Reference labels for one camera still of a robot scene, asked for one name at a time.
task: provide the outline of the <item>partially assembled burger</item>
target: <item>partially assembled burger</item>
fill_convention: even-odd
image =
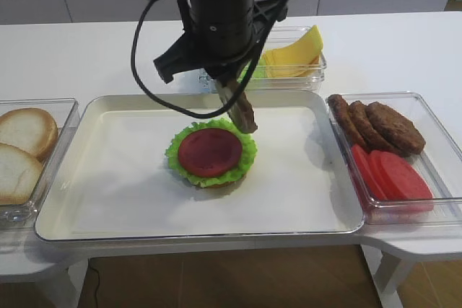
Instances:
[[[190,184],[220,188],[242,179],[257,152],[254,140],[225,119],[192,123],[165,152],[168,166]]]

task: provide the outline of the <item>wooden floor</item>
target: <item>wooden floor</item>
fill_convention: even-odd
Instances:
[[[357,246],[97,258],[99,308],[378,308]],[[96,308],[87,271],[79,308]],[[419,263],[405,308],[462,307],[462,261]],[[31,283],[0,284],[0,307],[51,308]]]

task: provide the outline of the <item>table leg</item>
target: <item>table leg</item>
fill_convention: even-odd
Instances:
[[[361,248],[382,307],[403,308],[396,289],[409,275],[415,263],[382,253],[367,245],[362,245]]]
[[[56,308],[77,308],[87,266],[88,261],[82,260],[35,285]]]

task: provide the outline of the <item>robotic arm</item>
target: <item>robotic arm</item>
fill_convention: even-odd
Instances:
[[[241,132],[253,133],[257,125],[244,89],[273,24],[287,16],[287,0],[177,0],[184,33],[154,64],[165,83],[170,83],[176,73],[204,68],[213,78],[224,105],[207,114],[193,113],[159,99],[138,77],[134,64],[138,35],[156,1],[149,0],[135,33],[131,67],[138,85],[154,101],[195,118],[211,118],[228,112]],[[239,84],[237,77],[250,61]]]

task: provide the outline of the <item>bread bun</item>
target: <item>bread bun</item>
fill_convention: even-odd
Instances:
[[[26,202],[37,184],[42,164],[15,146],[0,144],[0,204]]]
[[[44,161],[58,139],[58,126],[40,108],[22,108],[0,116],[0,143],[15,146]]]

